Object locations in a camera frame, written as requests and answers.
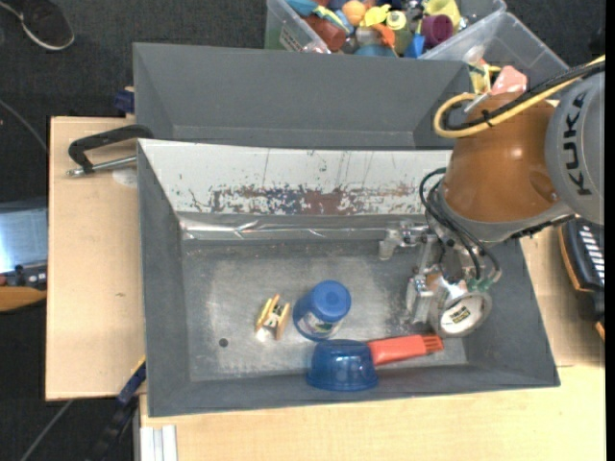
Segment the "orange brush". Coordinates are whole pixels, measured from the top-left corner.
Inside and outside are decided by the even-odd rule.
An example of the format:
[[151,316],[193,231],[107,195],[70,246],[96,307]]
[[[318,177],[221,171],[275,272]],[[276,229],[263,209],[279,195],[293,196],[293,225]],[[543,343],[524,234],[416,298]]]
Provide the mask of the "orange brush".
[[367,345],[375,366],[444,350],[442,339],[435,334],[384,338],[367,342]]

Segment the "cable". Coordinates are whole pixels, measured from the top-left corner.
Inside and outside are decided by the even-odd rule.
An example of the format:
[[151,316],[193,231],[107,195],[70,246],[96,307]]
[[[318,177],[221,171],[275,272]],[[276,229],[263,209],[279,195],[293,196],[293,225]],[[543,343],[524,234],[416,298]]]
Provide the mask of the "cable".
[[470,247],[470,245],[468,244],[468,242],[461,236],[461,234],[459,234],[459,231],[455,229],[455,227],[452,226],[450,219],[447,219],[446,216],[444,216],[442,213],[440,213],[432,204],[430,201],[430,197],[432,197],[433,193],[435,192],[435,190],[437,189],[437,187],[440,184],[440,181],[438,181],[430,190],[430,193],[427,197],[427,199],[425,198],[425,183],[432,178],[433,176],[437,176],[437,175],[442,175],[446,173],[446,168],[445,167],[441,167],[439,169],[436,169],[435,171],[431,171],[430,173],[428,173],[419,183],[419,197],[421,198],[421,202],[423,203],[425,210],[438,222],[440,223],[443,227],[445,227],[446,229],[448,229],[449,231],[453,232],[457,238],[459,239],[459,241],[461,242],[461,245],[465,248],[465,250],[468,252],[468,255],[472,258],[472,262],[474,263],[474,268],[475,268],[475,273],[476,273],[476,279],[480,279],[480,264],[479,264],[479,260],[477,259],[477,256],[474,254],[474,251],[472,251],[472,248]]
[[[427,199],[428,202],[431,205],[431,209],[433,209],[433,204],[431,202],[431,200],[435,197],[435,191],[438,188],[438,186],[440,185],[440,182],[437,182],[430,190],[430,194],[428,195]],[[463,248],[465,249],[465,251],[468,253],[468,256],[470,256],[470,258],[472,259],[472,263],[474,264],[474,272],[475,272],[475,279],[476,280],[480,280],[481,276],[482,276],[482,270],[480,269],[480,263],[479,263],[479,259],[477,258],[477,256],[475,255],[472,247],[470,246],[470,243],[466,240],[466,238],[464,237],[464,235],[470,239],[472,242],[473,239],[472,237],[468,236],[468,233],[466,231],[466,234],[461,234],[460,230],[459,230],[459,226],[457,224],[454,223],[454,221],[450,218],[447,218],[443,213],[440,213],[440,216],[446,221],[446,224],[449,228],[449,230],[457,237],[457,239],[459,239],[459,242],[461,243],[461,245],[463,246]]]
[[521,96],[514,101],[511,101],[507,105],[504,105],[503,107],[495,109],[491,112],[485,112],[482,118],[468,123],[463,123],[462,125],[456,127],[450,127],[448,125],[447,127],[443,127],[443,119],[449,109],[457,108],[462,103],[471,101],[476,97],[475,94],[471,94],[469,92],[458,94],[446,101],[436,112],[433,118],[433,127],[435,132],[446,138],[461,138],[463,136],[483,132],[488,128],[503,123],[511,117],[530,108],[534,104],[543,101],[547,97],[552,96],[578,78],[605,70],[605,60],[605,55],[603,55],[585,65],[571,68],[562,74],[548,79],[546,82],[538,85],[537,87],[533,87],[527,92],[524,92]]
[[15,118],[17,118],[17,120],[19,120],[19,122],[24,127],[26,127],[26,130],[28,130],[34,136],[38,144],[43,148],[43,150],[45,151],[45,154],[49,156],[49,150],[47,149],[47,144],[43,141],[42,137],[37,133],[37,131],[32,127],[32,125],[28,123],[16,110],[11,108],[11,106],[5,103],[2,99],[0,99],[0,106],[6,109],[10,114],[12,114]]
[[68,409],[68,407],[73,403],[73,401],[74,400],[68,401],[61,408],[61,410],[58,413],[56,413],[56,416],[53,419],[51,419],[51,422],[49,422],[49,424],[47,424],[47,426],[42,430],[42,432],[38,434],[38,437],[35,439],[32,445],[28,448],[26,453],[23,456],[21,456],[21,459],[19,461],[26,461],[30,457],[30,454],[34,452],[38,444],[40,444],[40,441],[42,441],[43,437],[47,434],[47,432],[49,432],[51,427],[54,426],[54,424],[60,419],[60,417],[64,414],[64,412]]

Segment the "plastic storage bin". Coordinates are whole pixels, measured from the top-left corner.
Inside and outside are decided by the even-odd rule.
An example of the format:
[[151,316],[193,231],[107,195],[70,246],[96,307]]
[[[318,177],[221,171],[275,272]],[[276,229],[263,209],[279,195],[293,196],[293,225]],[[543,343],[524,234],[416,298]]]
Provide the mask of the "plastic storage bin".
[[[472,27],[483,19],[505,12],[504,0],[456,0],[462,16],[470,18],[473,24],[459,31],[445,43],[463,37]],[[428,59],[444,43],[426,51],[421,58]],[[286,49],[289,51],[308,51],[328,53],[325,42],[314,33],[308,24],[293,11],[284,0],[267,0],[267,23],[265,49]]]
[[430,59],[470,61],[482,56],[489,64],[512,65],[526,74],[533,87],[561,73],[568,65],[533,34],[515,15],[502,12],[443,42]]

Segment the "gray bin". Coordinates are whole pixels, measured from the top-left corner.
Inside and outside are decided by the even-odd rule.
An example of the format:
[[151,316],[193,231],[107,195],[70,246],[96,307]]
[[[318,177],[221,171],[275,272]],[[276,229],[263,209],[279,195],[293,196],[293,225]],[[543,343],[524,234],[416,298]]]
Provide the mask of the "gray bin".
[[[443,352],[379,367],[374,389],[309,386],[315,344],[292,322],[281,341],[255,334],[267,298],[280,293],[294,304],[323,279],[343,282],[353,298],[336,337],[425,331],[409,324],[405,310],[418,248],[380,261],[378,241],[389,224],[425,223],[416,186],[425,172],[446,165],[448,154],[139,140],[150,416],[557,385],[516,241],[494,249],[504,276],[492,287],[484,325],[445,340]],[[326,201],[319,216],[318,204],[295,203],[299,192]],[[360,203],[349,204],[351,198]]]

